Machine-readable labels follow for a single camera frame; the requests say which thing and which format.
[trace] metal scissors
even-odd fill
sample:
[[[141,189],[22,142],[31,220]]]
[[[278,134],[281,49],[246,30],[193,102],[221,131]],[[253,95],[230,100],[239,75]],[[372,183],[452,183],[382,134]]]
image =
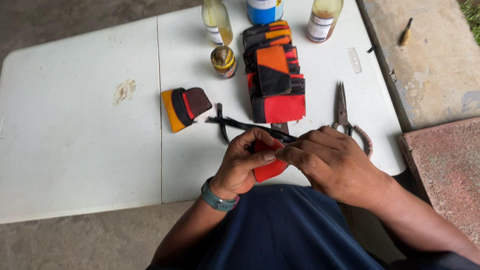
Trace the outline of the metal scissors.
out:
[[[352,137],[353,126],[348,122],[348,113],[347,113],[347,101],[345,100],[345,86],[343,82],[340,82],[340,88],[338,90],[338,115],[337,121],[333,128],[338,130],[339,126],[344,126],[347,129],[347,134]]]

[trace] glass bottle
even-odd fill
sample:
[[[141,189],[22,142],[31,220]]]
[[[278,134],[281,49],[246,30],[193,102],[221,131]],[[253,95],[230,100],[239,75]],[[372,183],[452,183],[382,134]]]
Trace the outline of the glass bottle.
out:
[[[343,8],[343,0],[315,0],[308,22],[308,38],[324,42],[330,38]]]
[[[215,46],[228,46],[233,39],[225,5],[220,0],[204,0],[202,19]]]

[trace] wristwatch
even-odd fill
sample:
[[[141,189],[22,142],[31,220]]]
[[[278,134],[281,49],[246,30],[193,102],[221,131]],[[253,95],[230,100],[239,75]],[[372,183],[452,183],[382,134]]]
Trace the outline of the wristwatch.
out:
[[[205,184],[202,186],[202,199],[214,209],[225,212],[232,210],[237,205],[240,197],[237,195],[233,200],[222,200],[219,197],[215,196],[215,194],[210,191],[210,188],[208,186],[212,179],[213,176],[208,178],[208,180],[205,181]]]

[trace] fingernail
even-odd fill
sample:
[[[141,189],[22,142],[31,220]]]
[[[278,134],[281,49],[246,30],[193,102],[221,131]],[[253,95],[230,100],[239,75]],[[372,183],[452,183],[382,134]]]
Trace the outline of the fingernail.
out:
[[[275,159],[275,152],[274,151],[265,151],[264,152],[264,159],[266,161],[271,161]]]

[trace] hand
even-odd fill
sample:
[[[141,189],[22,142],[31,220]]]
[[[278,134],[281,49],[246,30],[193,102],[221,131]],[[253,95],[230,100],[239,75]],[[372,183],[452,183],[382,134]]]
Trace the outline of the hand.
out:
[[[249,191],[256,182],[253,169],[275,161],[274,151],[251,154],[245,149],[255,140],[274,144],[270,134],[260,128],[252,128],[233,139],[223,157],[222,165],[210,182],[210,190],[220,199],[233,199]]]
[[[326,126],[300,136],[275,155],[301,170],[315,190],[366,209],[381,204],[392,181],[353,138]]]

